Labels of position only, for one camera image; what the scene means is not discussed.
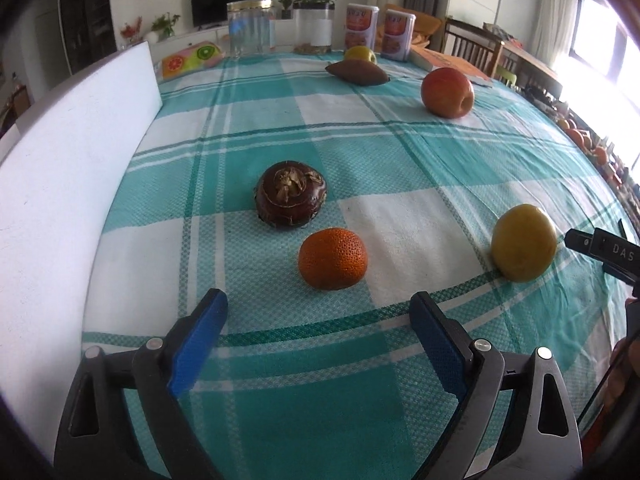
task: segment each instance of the fruit-printed package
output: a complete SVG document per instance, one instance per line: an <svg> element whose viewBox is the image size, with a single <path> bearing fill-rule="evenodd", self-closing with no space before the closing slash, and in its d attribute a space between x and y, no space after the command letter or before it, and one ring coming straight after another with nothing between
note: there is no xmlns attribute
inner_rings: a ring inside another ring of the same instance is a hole
<svg viewBox="0 0 640 480"><path fill-rule="evenodd" d="M385 14L385 35L382 37L381 56L406 61L411 50L415 15L388 9Z"/></svg>
<svg viewBox="0 0 640 480"><path fill-rule="evenodd" d="M376 43L379 8L369 5L347 5L347 20L344 24L344 49L364 45L371 50Z"/></svg>
<svg viewBox="0 0 640 480"><path fill-rule="evenodd" d="M162 60L162 78L171 79L196 70L216 66L225 57L224 52L210 41L197 43Z"/></svg>

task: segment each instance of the orange book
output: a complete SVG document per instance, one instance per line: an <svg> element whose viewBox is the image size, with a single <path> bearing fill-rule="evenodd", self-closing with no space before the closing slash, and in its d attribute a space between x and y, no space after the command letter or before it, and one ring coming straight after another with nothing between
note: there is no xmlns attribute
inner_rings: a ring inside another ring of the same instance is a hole
<svg viewBox="0 0 640 480"><path fill-rule="evenodd" d="M461 57L450 56L449 54L441 54L439 52L435 52L433 50L428 50L426 48L418 48L415 45L412 45L411 52L409 53L409 61L411 61L415 66L419 66L430 72L435 68L443 68L446 66L457 68L464 75L469 78L478 78L484 80L488 83L491 83L491 78L479 68L476 68L471 63L469 63L466 59L462 59Z"/></svg>

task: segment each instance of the hand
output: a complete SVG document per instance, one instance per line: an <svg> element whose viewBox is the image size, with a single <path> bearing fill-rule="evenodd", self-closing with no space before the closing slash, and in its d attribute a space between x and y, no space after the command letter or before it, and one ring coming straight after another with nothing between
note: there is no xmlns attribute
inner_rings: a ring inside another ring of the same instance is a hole
<svg viewBox="0 0 640 480"><path fill-rule="evenodd" d="M629 298L625 301L625 306L629 305L629 303L633 303L634 301L637 300L635 298ZM620 354L622 347L625 345L625 341L626 338L622 338L616 343L611 354L611 358L609 359L609 364L611 364L616 359L617 355ZM640 376L640 338L631 343L631 346L627 351L627 355L609 375L604 393L604 407L606 410L611 410L620 395L622 395L622 392L625 391L626 382L629 380L632 373Z"/></svg>

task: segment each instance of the teal and white checkered tablecloth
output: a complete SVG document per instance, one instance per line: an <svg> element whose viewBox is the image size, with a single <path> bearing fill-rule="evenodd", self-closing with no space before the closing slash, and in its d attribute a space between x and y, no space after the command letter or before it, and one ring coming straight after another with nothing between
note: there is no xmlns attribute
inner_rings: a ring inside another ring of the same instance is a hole
<svg viewBox="0 0 640 480"><path fill-rule="evenodd" d="M501 350L551 348L576 410L624 332L628 290L561 234L616 232L619 218L634 230L564 133L500 84L476 86L473 111L447 121L422 106L421 70L383 61L391 82L360 88L328 75L329 60L228 59L161 84L164 105L95 259L85 348L137 347L209 287L227 293L220 347L180 403L229 480L411 478L456 407L408 324L419 290ZM258 178L286 159L328 181L321 213L295 231L268 227L254 208ZM488 248L498 217L523 202L555 222L558 252L542 277L515 284ZM296 258L330 226L360 235L369 270L319 292ZM166 472L136 394L127 399L149 465Z"/></svg>

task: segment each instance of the black cable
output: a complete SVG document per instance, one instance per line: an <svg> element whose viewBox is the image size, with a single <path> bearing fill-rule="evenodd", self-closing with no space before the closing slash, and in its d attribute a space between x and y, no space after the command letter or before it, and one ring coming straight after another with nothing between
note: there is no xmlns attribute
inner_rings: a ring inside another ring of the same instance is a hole
<svg viewBox="0 0 640 480"><path fill-rule="evenodd" d="M607 371L604 374L604 377L602 378L602 380L600 381L600 383L598 384L596 389L591 394L591 397L587 401L587 404L582 409L582 412L580 413L580 416L576 420L576 423L578 424L578 426L580 426L580 423L581 423L582 419L584 418L584 416L587 414L588 409L591 407L591 405L593 404L593 401L596 399L596 397L600 393L602 387L607 382L607 379L611 375L611 372L614 370L614 368L616 368L622 362L622 359L626 356L626 353L629 350L629 347L631 346L631 343L633 341L635 341L636 339L638 339L638 336L640 336L640 329L638 329L636 331L636 333L634 334L634 336L632 338L629 338L628 340L626 340L625 343L622 345L622 348L620 349L620 352L618 352L618 355L616 356L616 358L613 359L613 362L609 365L609 368L607 368Z"/></svg>

